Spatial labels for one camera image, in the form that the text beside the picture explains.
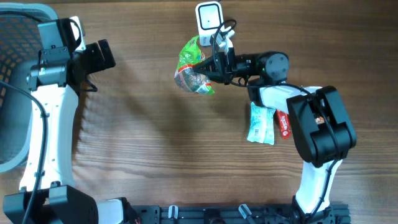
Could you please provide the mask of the teal tissue pack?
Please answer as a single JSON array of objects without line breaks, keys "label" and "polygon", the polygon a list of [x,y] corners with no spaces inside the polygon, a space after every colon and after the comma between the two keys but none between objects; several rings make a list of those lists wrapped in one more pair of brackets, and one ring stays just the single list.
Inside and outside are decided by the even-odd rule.
[{"label": "teal tissue pack", "polygon": [[275,109],[256,106],[251,103],[251,118],[247,140],[274,145],[274,113]]}]

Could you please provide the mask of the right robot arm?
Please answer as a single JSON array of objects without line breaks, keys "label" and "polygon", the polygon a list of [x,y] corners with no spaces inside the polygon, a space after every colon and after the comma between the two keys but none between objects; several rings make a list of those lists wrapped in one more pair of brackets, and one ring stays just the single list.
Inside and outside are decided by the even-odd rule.
[{"label": "right robot arm", "polygon": [[193,66],[211,81],[248,89],[257,106],[288,115],[294,143],[303,159],[300,187],[293,196],[290,215],[273,216],[289,223],[338,223],[329,200],[338,167],[355,147],[357,137],[338,90],[333,86],[302,87],[286,82],[289,57],[278,51],[236,55],[217,52]]}]

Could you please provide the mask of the instant noodle cup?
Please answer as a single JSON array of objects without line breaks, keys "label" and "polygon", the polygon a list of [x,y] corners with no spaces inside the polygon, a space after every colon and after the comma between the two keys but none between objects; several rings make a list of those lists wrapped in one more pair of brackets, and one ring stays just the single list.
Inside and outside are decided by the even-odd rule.
[{"label": "instant noodle cup", "polygon": [[316,115],[314,118],[315,118],[315,122],[316,122],[317,124],[323,124],[323,123],[325,122],[325,119],[324,119],[324,117],[322,117],[322,116]]}]

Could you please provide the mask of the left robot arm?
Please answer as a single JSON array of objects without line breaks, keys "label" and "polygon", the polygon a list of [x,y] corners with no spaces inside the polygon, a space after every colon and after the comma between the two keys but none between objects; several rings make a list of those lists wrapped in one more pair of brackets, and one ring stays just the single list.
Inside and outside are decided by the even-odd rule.
[{"label": "left robot arm", "polygon": [[1,171],[25,171],[2,201],[13,223],[119,223],[120,202],[75,187],[73,123],[88,75],[115,66],[109,44],[86,44],[77,17],[1,13]]}]

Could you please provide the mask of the red KitKat bar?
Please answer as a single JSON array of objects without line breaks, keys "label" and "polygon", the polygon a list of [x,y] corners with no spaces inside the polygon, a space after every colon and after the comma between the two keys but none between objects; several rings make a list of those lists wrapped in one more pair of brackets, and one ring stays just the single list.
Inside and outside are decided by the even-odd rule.
[{"label": "red KitKat bar", "polygon": [[289,116],[287,113],[277,110],[277,118],[279,121],[280,133],[283,139],[288,139],[291,135]]}]

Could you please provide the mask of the Haribo gummy bag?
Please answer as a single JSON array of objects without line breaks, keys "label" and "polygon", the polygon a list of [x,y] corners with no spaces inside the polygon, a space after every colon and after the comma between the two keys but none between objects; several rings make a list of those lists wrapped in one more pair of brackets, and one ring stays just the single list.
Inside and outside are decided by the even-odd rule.
[{"label": "Haribo gummy bag", "polygon": [[205,54],[201,52],[197,42],[199,36],[192,37],[179,53],[179,60],[174,75],[177,86],[183,91],[201,94],[213,95],[210,79],[193,70],[193,67],[204,61]]}]

